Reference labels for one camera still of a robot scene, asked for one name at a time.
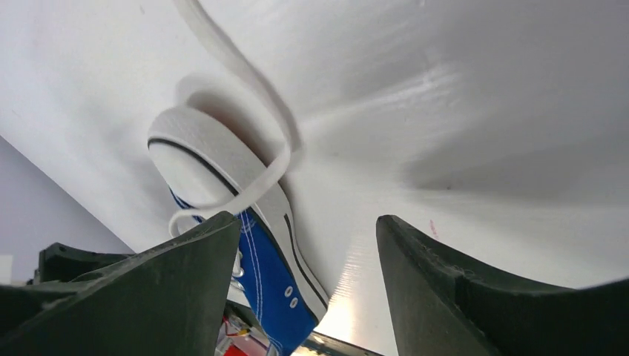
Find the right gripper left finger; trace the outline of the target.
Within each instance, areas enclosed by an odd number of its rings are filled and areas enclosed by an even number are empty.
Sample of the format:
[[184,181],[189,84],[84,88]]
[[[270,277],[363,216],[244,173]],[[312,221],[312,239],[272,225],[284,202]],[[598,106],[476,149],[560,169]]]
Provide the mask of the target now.
[[1,353],[212,355],[240,226],[222,212],[135,255],[50,245],[1,287]]

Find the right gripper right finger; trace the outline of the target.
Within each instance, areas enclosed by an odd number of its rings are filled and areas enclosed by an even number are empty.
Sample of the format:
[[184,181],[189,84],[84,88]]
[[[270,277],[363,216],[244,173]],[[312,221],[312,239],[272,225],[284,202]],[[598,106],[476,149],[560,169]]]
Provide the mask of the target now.
[[626,355],[628,282],[554,286],[488,265],[394,215],[376,238],[400,355]]

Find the blue canvas sneaker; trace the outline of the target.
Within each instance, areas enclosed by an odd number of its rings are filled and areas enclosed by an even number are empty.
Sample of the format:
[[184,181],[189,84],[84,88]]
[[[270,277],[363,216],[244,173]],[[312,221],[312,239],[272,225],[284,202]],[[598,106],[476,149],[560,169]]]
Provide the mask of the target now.
[[329,297],[300,252],[280,186],[290,144],[265,164],[223,123],[179,106],[151,124],[148,153],[179,206],[169,222],[171,235],[222,211],[240,221],[232,277],[269,339],[269,354],[292,354],[323,319]]

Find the white shoelace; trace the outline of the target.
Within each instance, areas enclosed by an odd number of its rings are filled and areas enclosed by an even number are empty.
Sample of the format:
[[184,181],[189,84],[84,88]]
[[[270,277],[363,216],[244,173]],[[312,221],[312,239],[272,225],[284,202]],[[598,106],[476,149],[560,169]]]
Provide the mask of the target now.
[[199,1],[175,1],[182,20],[210,56],[207,74],[180,82],[179,99],[227,127],[263,163],[252,182],[226,202],[205,203],[204,213],[240,213],[260,201],[289,169],[295,140],[292,112],[259,69]]

